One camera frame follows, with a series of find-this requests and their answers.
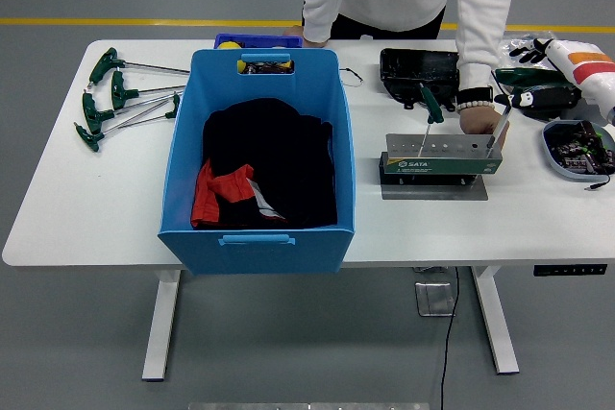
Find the person's left hand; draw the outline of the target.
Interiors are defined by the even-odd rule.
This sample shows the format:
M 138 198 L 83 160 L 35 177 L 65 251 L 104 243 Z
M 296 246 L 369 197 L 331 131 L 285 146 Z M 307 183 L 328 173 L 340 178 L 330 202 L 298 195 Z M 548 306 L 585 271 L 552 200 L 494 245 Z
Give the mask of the person's left hand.
M 459 113 L 459 124 L 465 134 L 492 134 L 501 117 L 492 107 L 470 107 Z

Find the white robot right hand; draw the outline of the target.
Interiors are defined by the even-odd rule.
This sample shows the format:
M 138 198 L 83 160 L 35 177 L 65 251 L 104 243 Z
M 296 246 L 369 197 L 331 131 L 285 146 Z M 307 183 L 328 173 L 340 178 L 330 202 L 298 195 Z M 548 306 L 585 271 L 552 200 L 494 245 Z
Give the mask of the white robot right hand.
M 507 95 L 498 99 L 525 113 L 556 117 L 579 100 L 614 122 L 614 59 L 597 45 L 556 38 L 510 43 L 508 66 L 495 71 Z

